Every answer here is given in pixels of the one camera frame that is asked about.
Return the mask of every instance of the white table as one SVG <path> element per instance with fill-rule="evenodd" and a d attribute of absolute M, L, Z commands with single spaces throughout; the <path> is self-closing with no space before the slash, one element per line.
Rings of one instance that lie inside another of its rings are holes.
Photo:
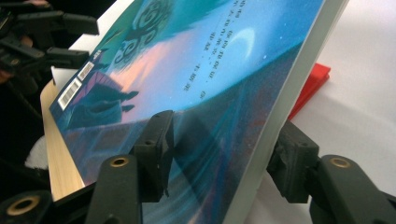
<path fill-rule="evenodd" d="M 396 195 L 396 1 L 349 0 L 318 59 L 330 79 L 292 122 L 320 146 L 357 162 Z M 311 223 L 308 205 L 262 181 L 246 223 Z"/>

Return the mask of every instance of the barcode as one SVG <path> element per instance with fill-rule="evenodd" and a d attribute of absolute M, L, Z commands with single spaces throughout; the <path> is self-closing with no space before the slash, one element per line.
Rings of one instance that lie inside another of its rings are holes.
<path fill-rule="evenodd" d="M 75 78 L 69 84 L 69 86 L 64 90 L 64 92 L 58 99 L 58 104 L 62 110 L 64 110 L 67 107 L 67 105 L 70 103 L 70 101 L 72 100 L 73 96 L 76 94 L 80 86 L 81 86 L 81 82 Z"/>
<path fill-rule="evenodd" d="M 94 66 L 93 63 L 87 62 L 87 63 L 84 65 L 84 68 L 82 68 L 82 70 L 79 71 L 79 73 L 78 73 L 78 75 L 77 75 L 78 78 L 79 78 L 79 80 L 83 81 L 84 78 L 91 72 L 91 69 L 93 68 L 93 66 Z"/>

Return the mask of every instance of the book cover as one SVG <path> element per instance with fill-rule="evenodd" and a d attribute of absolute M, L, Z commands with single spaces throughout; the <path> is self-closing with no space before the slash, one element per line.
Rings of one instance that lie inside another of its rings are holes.
<path fill-rule="evenodd" d="M 341 2 L 327 12 L 324 31 Z M 134 0 L 50 107 L 84 183 L 96 180 L 106 158 L 128 153 L 152 115 L 171 109 L 170 197 L 144 203 L 145 223 L 241 222 L 272 154 L 271 136 L 327 34 L 303 51 L 325 5 Z"/>

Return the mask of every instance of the blue book cover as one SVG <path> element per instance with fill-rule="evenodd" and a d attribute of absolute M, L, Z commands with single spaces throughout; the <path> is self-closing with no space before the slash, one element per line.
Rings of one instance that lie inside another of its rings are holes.
<path fill-rule="evenodd" d="M 222 222 L 323 4 L 134 0 L 50 107 L 84 183 L 174 110 L 170 196 L 145 223 Z"/>

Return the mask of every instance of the red object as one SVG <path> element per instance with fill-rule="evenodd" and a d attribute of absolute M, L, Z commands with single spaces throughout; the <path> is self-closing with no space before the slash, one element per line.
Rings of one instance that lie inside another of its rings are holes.
<path fill-rule="evenodd" d="M 291 110 L 288 119 L 292 119 L 300 109 L 311 99 L 311 97 L 320 89 L 320 87 L 329 79 L 331 68 L 320 63 L 315 63 L 311 74 L 301 90 L 294 108 Z"/>

